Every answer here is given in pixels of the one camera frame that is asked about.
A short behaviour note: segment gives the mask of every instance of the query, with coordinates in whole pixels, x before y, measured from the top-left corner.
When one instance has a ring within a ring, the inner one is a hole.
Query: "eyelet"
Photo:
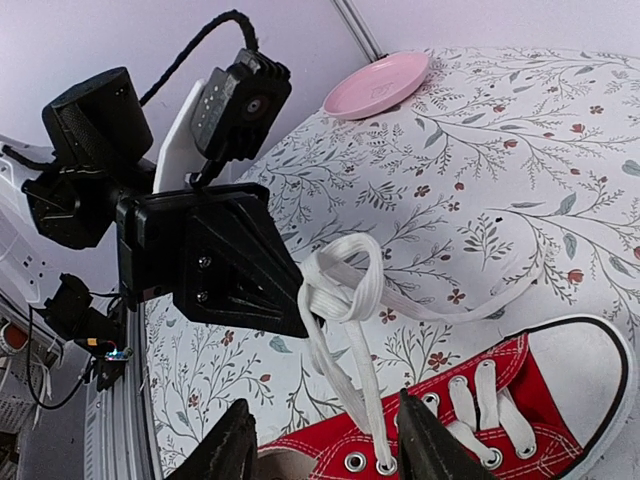
[[[449,380],[449,387],[451,387],[454,384],[458,385],[461,383],[463,383],[464,385],[468,385],[469,382],[467,381],[467,377],[463,377],[462,375],[456,375],[451,380]]]
[[[518,458],[521,458],[522,460],[527,460],[528,458],[533,457],[536,454],[537,450],[538,450],[538,446],[534,443],[533,446],[527,447],[522,451],[516,450],[516,455],[518,456]]]
[[[390,477],[392,475],[395,475],[395,473],[398,471],[398,462],[395,458],[391,457],[391,466],[387,467],[386,465],[382,465],[380,463],[380,460],[378,460],[376,462],[376,470],[383,477]]]
[[[496,468],[498,468],[500,465],[502,465],[502,452],[500,450],[498,450],[495,447],[490,447],[489,450],[491,450],[493,452],[493,454],[495,455],[493,457],[493,460],[490,460],[488,462],[485,462],[484,460],[482,460],[482,466],[484,468],[486,468],[487,470],[495,470]]]
[[[433,393],[433,392],[429,392],[426,395],[423,395],[422,401],[427,405],[435,404],[436,407],[440,405],[440,397],[438,396],[437,393]]]
[[[367,466],[367,457],[360,452],[352,452],[345,457],[344,466],[351,473],[360,473]]]

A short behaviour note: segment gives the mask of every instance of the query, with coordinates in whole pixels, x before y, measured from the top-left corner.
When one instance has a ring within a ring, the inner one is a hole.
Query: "pink plate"
[[[342,81],[324,101],[324,109],[343,120],[384,112],[416,91],[427,76],[428,65],[424,53],[389,55]]]

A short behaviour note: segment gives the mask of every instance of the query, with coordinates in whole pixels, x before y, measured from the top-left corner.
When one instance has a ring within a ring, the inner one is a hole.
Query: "white rubber toe cap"
[[[606,424],[620,421],[616,410],[623,397],[635,395],[629,391],[635,361],[608,322],[590,317],[552,322],[530,333],[529,346],[558,411],[583,448],[605,434]]]

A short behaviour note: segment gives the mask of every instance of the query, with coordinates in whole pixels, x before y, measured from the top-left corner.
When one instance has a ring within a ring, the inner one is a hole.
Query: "white wall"
[[[640,56],[633,0],[354,0],[386,53],[533,46]]]
[[[250,17],[262,51],[292,72],[293,92],[266,147],[366,63],[328,0],[2,0],[0,131],[47,145],[42,107],[73,83],[115,66],[129,69],[141,96],[204,24],[232,8]],[[145,113],[156,143],[148,158],[155,159],[195,80],[208,77],[216,66],[226,68],[242,46],[235,24],[221,26],[149,103]],[[28,236],[51,262],[81,275],[96,290],[117,278],[113,232],[98,251],[80,253]]]

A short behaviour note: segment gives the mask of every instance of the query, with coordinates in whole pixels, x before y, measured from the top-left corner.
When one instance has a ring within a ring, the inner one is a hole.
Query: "tablecloth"
[[[562,315],[603,316],[636,346],[640,60],[529,48],[427,52],[427,79],[401,105],[355,122],[320,111],[241,179],[270,188],[296,261],[367,232],[381,245],[387,284],[435,311],[473,309],[543,266],[522,297],[474,324],[418,323],[381,307],[364,324],[381,394]],[[165,473],[235,398],[249,400],[261,442],[342,412],[300,340],[190,323],[170,297],[147,305],[146,323]],[[345,335],[333,326],[327,335],[357,384]],[[587,478],[640,478],[639,413],[636,405]]]

